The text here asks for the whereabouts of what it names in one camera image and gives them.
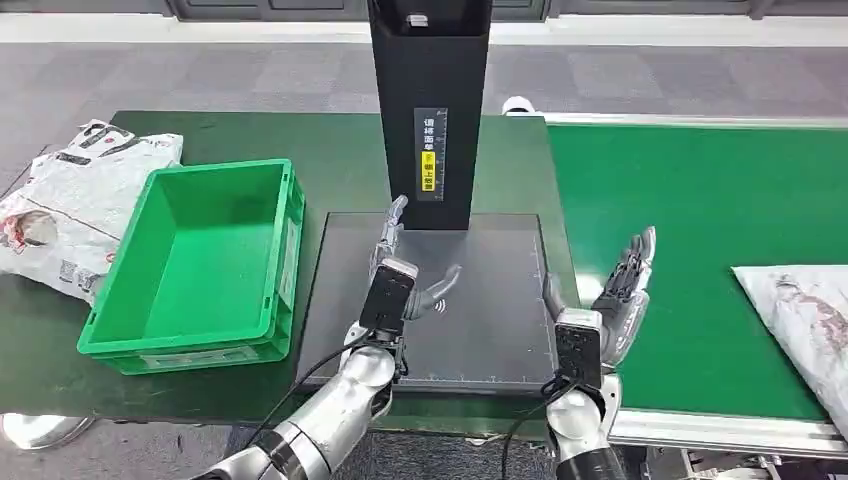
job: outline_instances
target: white plastic package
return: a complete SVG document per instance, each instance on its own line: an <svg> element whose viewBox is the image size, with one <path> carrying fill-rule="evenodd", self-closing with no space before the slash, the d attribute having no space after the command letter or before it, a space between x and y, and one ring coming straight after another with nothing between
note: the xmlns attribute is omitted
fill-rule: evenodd
<svg viewBox="0 0 848 480"><path fill-rule="evenodd" d="M848 265L735 267L795 368L848 437Z"/></svg>
<svg viewBox="0 0 848 480"><path fill-rule="evenodd" d="M80 128L0 201L0 271L93 304L147 176L179 164L183 138L136 137L100 120Z"/></svg>

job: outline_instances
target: black cable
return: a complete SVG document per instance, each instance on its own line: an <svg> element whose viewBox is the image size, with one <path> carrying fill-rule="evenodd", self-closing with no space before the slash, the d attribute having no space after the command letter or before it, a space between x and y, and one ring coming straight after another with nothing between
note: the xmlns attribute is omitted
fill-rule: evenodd
<svg viewBox="0 0 848 480"><path fill-rule="evenodd" d="M259 436L259 434L262 432L262 430L265 427L267 427L268 424L271 422L271 418L274 415L276 415L276 413L280 409L280 407L282 407L283 404L286 403L286 400L289 399L289 397L292 395L292 393L295 392L295 390L297 390L298 388L300 388L303 385L303 382L305 382L307 378L312 376L313 373L315 373L319 368L323 367L327 362L329 362L330 360L332 360L332 359L338 357L339 355L341 355L342 353L344 353L345 350L348 350L348 349L353 348L353 347L357 347L357 346L365 343L365 340L367 340L368 337L371 336L372 333L374 333L374 330L375 330L374 328L369 328L368 330L365 331L365 333L363 333L362 335L357 337L356 340L348 343L347 345L342 346L338 350L336 350L333 353L322 358L320 361L318 361L318 363L316 363L315 365L310 367L309 370L307 370L307 372L304 373L302 377L300 377L300 380L295 382L294 385L292 385L291 388L289 388L289 391L286 392L285 395L283 395L283 398L281 398L280 401L277 402L276 405L274 405L274 408L272 408L271 411L268 412L268 415L265 416L265 419L262 420L262 423L259 424L259 426L256 428L256 431L253 432L253 435L250 436L250 440L247 441L246 446L250 446L256 440L256 438Z"/></svg>
<svg viewBox="0 0 848 480"><path fill-rule="evenodd" d="M544 385L542 385L541 392L542 395L546 398L546 400L539 405L533 407L529 411L523 413L520 417L516 418L514 422L512 422L512 426L509 427L509 430L506 432L506 437L504 437L504 446L501 451L501 480L506 479L506 462L507 457L509 456L509 443L512 441L513 435L518 431L521 424L525 422L528 418L532 417L536 412L543 408L547 408L548 405L554 403L559 400L560 397L565 395L566 393L574 390L574 387L577 386L576 382L571 381L570 379L563 377L561 375L557 375L553 378L553 380L548 381Z"/></svg>

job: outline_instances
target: green plastic crate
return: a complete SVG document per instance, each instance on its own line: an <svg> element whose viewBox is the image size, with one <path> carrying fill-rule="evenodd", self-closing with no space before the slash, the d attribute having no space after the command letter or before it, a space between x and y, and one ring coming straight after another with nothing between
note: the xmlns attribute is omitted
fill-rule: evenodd
<svg viewBox="0 0 848 480"><path fill-rule="evenodd" d="M153 172L77 349L126 375L285 358L304 203L288 160Z"/></svg>

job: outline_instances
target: black mat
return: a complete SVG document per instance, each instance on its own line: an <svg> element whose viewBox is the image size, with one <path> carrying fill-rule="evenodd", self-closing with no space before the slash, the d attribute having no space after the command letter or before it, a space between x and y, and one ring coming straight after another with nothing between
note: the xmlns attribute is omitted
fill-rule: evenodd
<svg viewBox="0 0 848 480"><path fill-rule="evenodd" d="M306 315L298 377L342 345L368 289L382 214L331 213ZM418 285L463 270L444 312L405 326L410 374L398 391L537 394L554 368L553 323L542 301L544 248L535 215L473 215L467 232L406 231L396 252L419 267ZM307 385L326 382L332 361Z"/></svg>

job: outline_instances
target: black pillar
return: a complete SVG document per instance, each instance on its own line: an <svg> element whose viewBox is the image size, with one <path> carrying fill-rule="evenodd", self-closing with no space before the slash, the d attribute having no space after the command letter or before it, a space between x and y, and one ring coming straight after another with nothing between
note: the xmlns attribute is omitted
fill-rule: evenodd
<svg viewBox="0 0 848 480"><path fill-rule="evenodd" d="M368 0L392 198L409 230L466 230L492 0Z"/></svg>

